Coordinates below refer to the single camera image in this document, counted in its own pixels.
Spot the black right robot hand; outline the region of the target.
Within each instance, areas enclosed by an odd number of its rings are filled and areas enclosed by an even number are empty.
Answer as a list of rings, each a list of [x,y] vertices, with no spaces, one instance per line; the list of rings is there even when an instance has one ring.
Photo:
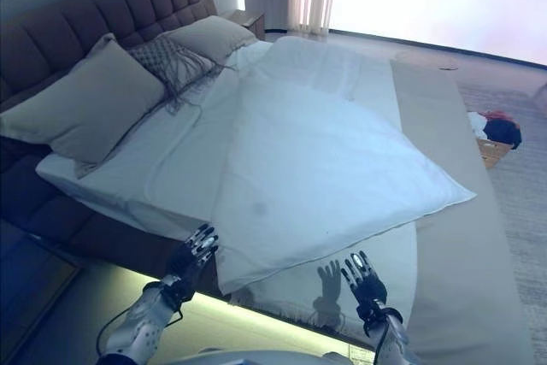
[[[386,303],[385,285],[362,250],[351,253],[344,260],[341,274],[361,307],[375,307],[377,303]]]

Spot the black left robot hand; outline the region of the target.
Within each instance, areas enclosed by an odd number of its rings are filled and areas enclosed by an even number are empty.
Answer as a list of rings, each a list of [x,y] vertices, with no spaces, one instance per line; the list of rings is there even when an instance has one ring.
[[[172,254],[162,281],[169,285],[180,280],[195,281],[218,250],[218,235],[210,224],[201,225]]]

